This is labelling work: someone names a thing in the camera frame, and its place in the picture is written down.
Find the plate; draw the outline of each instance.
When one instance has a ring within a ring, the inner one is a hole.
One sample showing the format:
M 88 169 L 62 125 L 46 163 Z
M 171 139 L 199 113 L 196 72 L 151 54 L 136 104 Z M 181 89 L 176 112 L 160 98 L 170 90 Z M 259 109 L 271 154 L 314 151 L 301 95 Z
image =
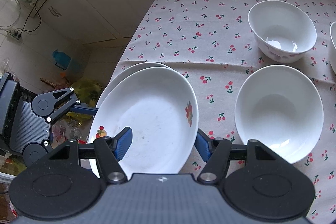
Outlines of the plate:
M 140 70 L 120 82 L 93 120 L 89 143 L 130 127 L 133 141 L 119 162 L 133 173 L 176 174 L 188 159 L 198 129 L 198 106 L 189 82 L 163 67 Z M 95 160 L 92 171 L 99 176 Z
M 117 86 L 117 84 L 119 84 L 122 80 L 126 79 L 127 77 L 129 77 L 130 75 L 132 75 L 133 73 L 139 70 L 152 68 L 152 67 L 169 68 L 168 66 L 164 64 L 156 63 L 156 62 L 143 62 L 143 63 L 139 63 L 139 64 L 136 64 L 136 65 L 133 65 L 127 68 L 122 73 L 118 74 L 114 79 L 112 79 L 111 82 L 107 85 L 107 87 L 104 89 L 104 91 L 102 92 L 97 102 L 96 108 L 99 108 L 101 106 L 101 104 L 103 103 L 107 95 L 111 92 L 111 90 L 114 89 Z

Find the white ceramic dish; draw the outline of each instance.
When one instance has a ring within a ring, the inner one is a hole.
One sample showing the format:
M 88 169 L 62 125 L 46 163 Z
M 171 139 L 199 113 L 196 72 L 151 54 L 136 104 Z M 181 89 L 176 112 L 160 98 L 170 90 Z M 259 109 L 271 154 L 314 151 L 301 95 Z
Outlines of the white ceramic dish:
M 291 164 L 314 148 L 323 119 L 322 101 L 314 84 L 285 65 L 251 74 L 235 105 L 236 128 L 244 144 L 257 139 Z
M 281 0 L 254 5 L 248 14 L 258 47 L 274 61 L 299 60 L 316 42 L 316 29 L 301 9 Z
M 119 84 L 122 80 L 126 79 L 127 77 L 129 77 L 130 75 L 132 75 L 137 71 L 152 67 L 169 68 L 164 64 L 155 62 L 143 62 L 127 68 L 126 70 L 118 74 L 114 79 L 112 79 L 111 82 L 107 85 L 107 87 L 104 89 L 101 96 L 99 97 L 96 107 L 99 108 L 101 106 L 101 104 L 103 103 L 107 95 L 111 92 L 111 90 L 114 89 L 117 86 L 117 84 Z
M 125 127 L 133 130 L 133 142 L 119 164 L 129 179 L 132 173 L 178 173 L 198 129 L 198 106 L 189 82 L 170 68 L 132 74 L 99 107 L 88 142 L 105 133 L 114 137 Z M 95 160 L 90 165 L 99 176 Z
M 330 26 L 330 37 L 332 41 L 332 45 L 329 48 L 329 62 L 331 64 L 331 67 L 334 70 L 334 73 L 336 73 L 336 47 L 335 47 L 335 42 L 336 42 L 336 22 L 331 24 Z

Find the power strip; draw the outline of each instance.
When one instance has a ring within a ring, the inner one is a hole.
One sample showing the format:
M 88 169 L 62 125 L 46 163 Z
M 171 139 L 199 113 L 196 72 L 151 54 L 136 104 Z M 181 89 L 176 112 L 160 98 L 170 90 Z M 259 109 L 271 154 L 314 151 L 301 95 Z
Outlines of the power strip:
M 7 36 L 13 37 L 15 40 L 22 42 L 22 35 L 19 35 L 18 32 L 15 32 L 13 28 L 7 30 Z

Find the blue gripper pad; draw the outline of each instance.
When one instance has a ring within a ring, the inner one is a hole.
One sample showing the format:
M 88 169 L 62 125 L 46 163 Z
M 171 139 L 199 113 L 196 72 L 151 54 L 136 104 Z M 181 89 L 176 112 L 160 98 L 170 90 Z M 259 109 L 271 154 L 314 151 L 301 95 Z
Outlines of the blue gripper pad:
M 125 127 L 117 136 L 115 136 L 115 139 L 117 139 L 117 148 L 113 153 L 117 161 L 120 161 L 132 144 L 132 129 L 130 127 Z
M 197 132 L 194 145 L 197 151 L 199 152 L 202 160 L 204 160 L 204 162 L 207 162 L 212 154 L 209 149 L 209 144 L 208 144 L 209 141 L 210 141 L 210 138 L 208 136 L 206 136 L 205 134 L 203 136 L 201 135 L 201 133 L 199 133 L 199 131 Z

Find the cherry print tablecloth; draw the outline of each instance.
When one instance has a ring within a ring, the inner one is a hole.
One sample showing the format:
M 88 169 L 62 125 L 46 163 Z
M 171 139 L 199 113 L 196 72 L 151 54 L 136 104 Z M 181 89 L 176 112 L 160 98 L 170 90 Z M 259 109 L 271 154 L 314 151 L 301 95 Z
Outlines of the cherry print tablecloth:
M 238 90 L 254 71 L 275 64 L 256 46 L 247 21 L 248 11 L 260 1 L 263 0 L 155 0 L 112 78 L 139 62 L 167 64 L 194 88 L 199 128 L 211 138 L 224 137 L 241 143 L 234 123 Z M 312 80 L 323 101 L 325 119 L 320 140 L 295 167 L 315 185 L 316 197 L 308 218 L 313 223 L 327 224 L 336 218 L 336 78 L 328 59 L 329 27 L 336 20 L 336 0 L 283 1 L 306 12 L 318 34 L 315 47 L 290 65 Z M 242 164 L 232 162 L 229 171 Z M 203 166 L 194 149 L 181 172 L 197 176 Z

